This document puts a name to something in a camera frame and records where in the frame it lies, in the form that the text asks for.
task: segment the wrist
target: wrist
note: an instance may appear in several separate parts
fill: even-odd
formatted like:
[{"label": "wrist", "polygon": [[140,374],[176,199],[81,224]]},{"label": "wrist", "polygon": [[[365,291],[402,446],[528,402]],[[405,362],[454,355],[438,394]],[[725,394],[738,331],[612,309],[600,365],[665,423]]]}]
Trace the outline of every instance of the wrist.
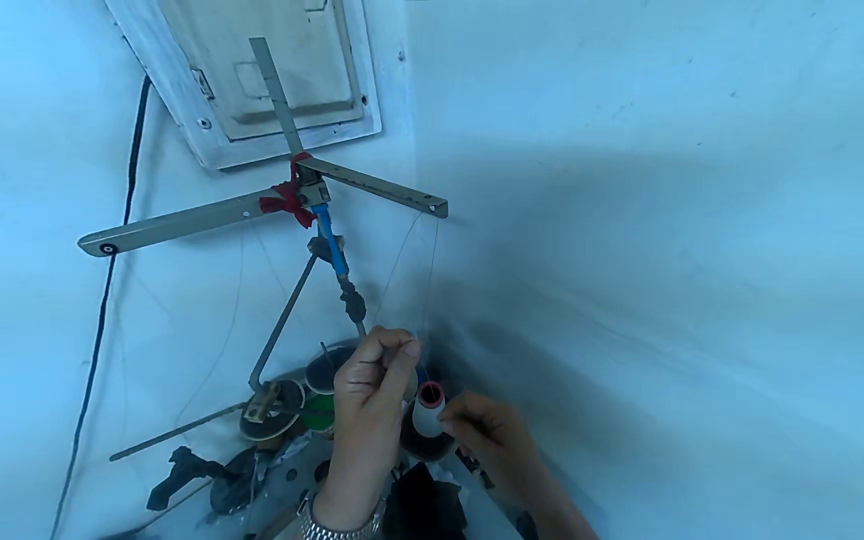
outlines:
[{"label": "wrist", "polygon": [[381,486],[330,473],[313,501],[312,516],[330,531],[356,531],[372,519],[380,495]]},{"label": "wrist", "polygon": [[529,471],[526,474],[527,481],[522,485],[524,489],[516,494],[522,510],[527,510],[533,515],[557,510],[565,494],[562,485],[545,464],[540,463],[527,470]]}]

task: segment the black cable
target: black cable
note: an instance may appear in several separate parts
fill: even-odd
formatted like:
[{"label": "black cable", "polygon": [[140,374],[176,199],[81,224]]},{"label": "black cable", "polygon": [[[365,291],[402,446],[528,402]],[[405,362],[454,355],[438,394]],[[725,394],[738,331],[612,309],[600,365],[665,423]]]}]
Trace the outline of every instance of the black cable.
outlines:
[{"label": "black cable", "polygon": [[[136,194],[136,173],[138,171],[138,150],[142,145],[142,128],[145,126],[145,109],[149,103],[149,88],[152,79],[145,76],[142,81],[142,92],[138,98],[138,115],[135,118],[135,131],[132,134],[131,152],[128,155],[128,191],[126,193],[126,211],[122,218],[122,225],[129,223],[129,214],[132,213],[133,196]],[[63,507],[66,505],[66,496],[69,493],[69,485],[72,484],[72,471],[75,469],[75,460],[79,455],[79,439],[82,437],[82,426],[86,423],[86,412],[89,410],[89,401],[92,398],[92,385],[95,383],[95,372],[99,367],[99,351],[102,348],[102,335],[106,331],[106,310],[109,306],[109,291],[113,286],[113,270],[115,269],[115,256],[113,253],[108,258],[108,274],[105,276],[105,290],[102,292],[102,303],[99,305],[99,325],[95,332],[95,347],[92,349],[92,365],[88,370],[88,380],[85,383],[85,396],[81,401],[81,410],[78,411],[78,423],[75,426],[75,434],[72,436],[72,457],[69,459],[69,467],[65,472],[65,484],[62,485],[62,494],[58,498],[58,507],[55,509],[55,519],[52,521],[52,534],[50,540],[55,540],[59,532],[59,521],[63,518]]]}]

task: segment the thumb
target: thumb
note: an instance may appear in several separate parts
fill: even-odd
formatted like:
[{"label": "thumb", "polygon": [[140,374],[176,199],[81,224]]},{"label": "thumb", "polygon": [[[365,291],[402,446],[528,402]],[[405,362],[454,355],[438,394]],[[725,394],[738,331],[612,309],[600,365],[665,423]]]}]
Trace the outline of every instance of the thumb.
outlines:
[{"label": "thumb", "polygon": [[442,420],[441,427],[447,434],[462,443],[465,448],[471,450],[479,460],[491,457],[498,450],[498,444],[465,420],[458,418]]},{"label": "thumb", "polygon": [[419,355],[422,345],[419,340],[413,339],[396,352],[389,362],[389,367],[382,378],[382,384],[378,388],[376,397],[390,405],[398,405],[402,402],[405,388],[409,386],[409,379],[419,365]]}]

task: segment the hinge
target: hinge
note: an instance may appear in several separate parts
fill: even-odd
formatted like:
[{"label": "hinge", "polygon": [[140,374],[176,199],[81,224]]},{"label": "hinge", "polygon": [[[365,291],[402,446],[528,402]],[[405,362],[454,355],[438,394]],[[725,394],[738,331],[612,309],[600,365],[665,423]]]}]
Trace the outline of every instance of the hinge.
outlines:
[{"label": "hinge", "polygon": [[209,86],[209,81],[206,80],[206,74],[198,67],[192,68],[192,76],[195,77],[195,82],[198,83],[198,89],[201,90],[205,99],[215,99],[215,94],[212,93],[212,88]]}]

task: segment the fingernail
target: fingernail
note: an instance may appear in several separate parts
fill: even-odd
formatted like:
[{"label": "fingernail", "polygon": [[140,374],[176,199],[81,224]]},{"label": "fingernail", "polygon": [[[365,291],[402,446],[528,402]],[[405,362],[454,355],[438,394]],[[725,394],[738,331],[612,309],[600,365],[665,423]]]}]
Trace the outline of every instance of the fingernail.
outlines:
[{"label": "fingernail", "polygon": [[414,339],[402,347],[402,352],[410,357],[417,357],[423,348],[419,345],[419,340]]}]

